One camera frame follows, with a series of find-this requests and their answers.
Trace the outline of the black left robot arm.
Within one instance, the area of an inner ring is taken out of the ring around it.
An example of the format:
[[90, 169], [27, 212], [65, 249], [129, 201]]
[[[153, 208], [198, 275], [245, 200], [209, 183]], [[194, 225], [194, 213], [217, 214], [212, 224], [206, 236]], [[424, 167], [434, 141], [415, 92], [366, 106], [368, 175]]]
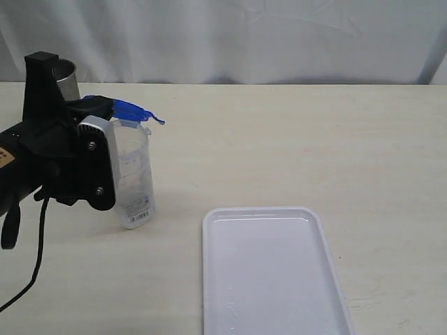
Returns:
[[20, 202], [53, 198], [67, 206], [84, 200], [112, 209], [119, 180], [113, 101], [104, 96], [66, 100], [57, 84], [58, 55], [25, 58], [22, 120], [1, 132], [1, 247], [12, 249], [20, 229]]

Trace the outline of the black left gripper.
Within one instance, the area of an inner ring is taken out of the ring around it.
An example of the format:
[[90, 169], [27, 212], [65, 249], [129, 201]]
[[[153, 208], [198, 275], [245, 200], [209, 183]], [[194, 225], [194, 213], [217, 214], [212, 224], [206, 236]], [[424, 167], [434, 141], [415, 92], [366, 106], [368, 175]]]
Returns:
[[80, 195], [78, 176], [78, 124], [64, 100], [52, 69], [58, 55], [35, 52], [25, 58], [26, 83], [19, 143], [30, 153], [35, 170], [42, 173], [44, 195], [73, 205]]

